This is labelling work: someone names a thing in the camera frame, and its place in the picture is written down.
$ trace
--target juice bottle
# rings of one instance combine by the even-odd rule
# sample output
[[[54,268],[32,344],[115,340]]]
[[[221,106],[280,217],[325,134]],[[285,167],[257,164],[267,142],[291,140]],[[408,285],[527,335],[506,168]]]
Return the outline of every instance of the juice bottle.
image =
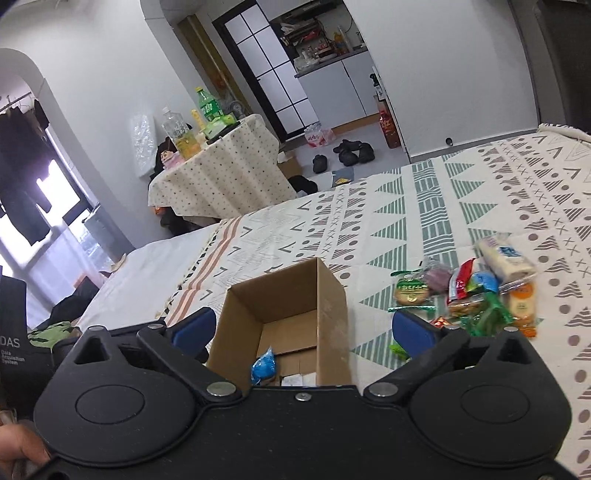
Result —
[[[168,107],[164,108],[162,113],[165,118],[162,128],[173,141],[181,156],[188,160],[201,152],[201,147],[195,135],[187,127],[183,116],[180,113],[171,112]]]

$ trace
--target hanging clothes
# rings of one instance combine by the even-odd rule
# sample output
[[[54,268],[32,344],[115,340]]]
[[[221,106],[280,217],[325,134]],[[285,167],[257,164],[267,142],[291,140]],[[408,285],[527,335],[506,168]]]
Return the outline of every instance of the hanging clothes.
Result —
[[[43,240],[49,234],[50,227],[35,206],[37,201],[29,197],[2,151],[0,151],[0,202],[14,228],[27,239],[30,245]]]
[[[13,178],[29,198],[48,213],[51,203],[39,188],[37,179],[47,178],[49,164],[57,158],[57,154],[33,131],[18,108],[11,108],[0,115],[0,152],[4,155],[4,162],[11,167]],[[0,201],[8,203],[2,197]]]
[[[24,180],[36,182],[49,175],[49,164],[58,158],[50,142],[44,141],[33,131],[25,114],[11,108],[0,115],[0,148],[9,161],[16,158],[15,172]]]

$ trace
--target floor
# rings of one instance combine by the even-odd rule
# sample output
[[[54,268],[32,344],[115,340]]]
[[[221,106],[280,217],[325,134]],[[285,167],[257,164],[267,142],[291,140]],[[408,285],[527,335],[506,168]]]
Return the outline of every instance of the floor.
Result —
[[[345,167],[339,161],[338,154],[333,152],[333,148],[339,145],[341,140],[345,138],[349,141],[361,140],[362,142],[367,142],[374,148],[375,152],[375,160],[366,164],[353,166],[355,180],[408,165],[408,157],[402,151],[402,147],[388,147],[378,123],[367,125],[340,135],[337,137],[337,140],[326,147],[312,148],[306,144],[295,149],[295,156],[302,167],[302,175],[307,179],[315,181],[320,191],[330,190],[333,183],[332,172]],[[316,175],[312,170],[312,160],[316,155],[326,155],[329,160],[328,170],[319,175]]]

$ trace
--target plastic bottle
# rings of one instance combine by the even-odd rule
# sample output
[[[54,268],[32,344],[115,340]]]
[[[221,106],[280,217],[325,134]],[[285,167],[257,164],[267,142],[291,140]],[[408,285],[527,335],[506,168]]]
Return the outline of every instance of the plastic bottle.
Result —
[[[195,88],[195,91],[199,95],[199,108],[208,121],[213,122],[216,118],[223,116],[219,103],[207,90],[198,87]]]
[[[187,127],[183,116],[180,113],[171,112],[168,107],[165,107],[162,113],[165,118],[162,128],[173,141],[181,156],[188,160],[201,152],[201,147],[195,139],[195,135]]]

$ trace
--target green soda bottle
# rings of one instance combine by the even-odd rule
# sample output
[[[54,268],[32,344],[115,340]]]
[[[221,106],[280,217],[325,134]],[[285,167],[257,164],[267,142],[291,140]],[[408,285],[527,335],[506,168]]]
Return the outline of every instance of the green soda bottle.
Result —
[[[216,118],[223,116],[219,103],[207,90],[204,90],[203,87],[198,87],[195,88],[195,91],[199,95],[199,108],[209,122],[213,122]]]

